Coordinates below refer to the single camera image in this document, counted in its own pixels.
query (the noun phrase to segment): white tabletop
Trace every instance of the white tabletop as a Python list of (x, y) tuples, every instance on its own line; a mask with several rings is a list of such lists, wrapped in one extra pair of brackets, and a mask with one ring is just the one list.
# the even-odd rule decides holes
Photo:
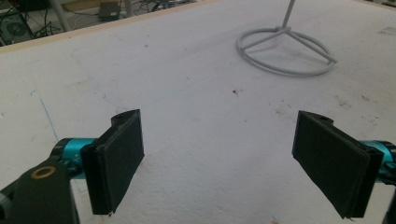
[[(85, 182), (73, 180), (81, 223), (350, 223), (291, 156), (297, 114), (396, 143), (396, 13), (296, 1), (292, 29), (338, 63), (324, 76), (282, 77), (247, 63), (235, 41), (280, 25), (288, 3), (212, 1), (1, 48), (0, 188), (58, 140), (98, 137), (112, 116), (140, 108), (146, 157), (124, 200), (113, 217), (94, 216)], [(267, 49), (269, 62), (322, 65), (286, 37)], [(393, 190), (376, 184), (355, 223), (380, 223)]]

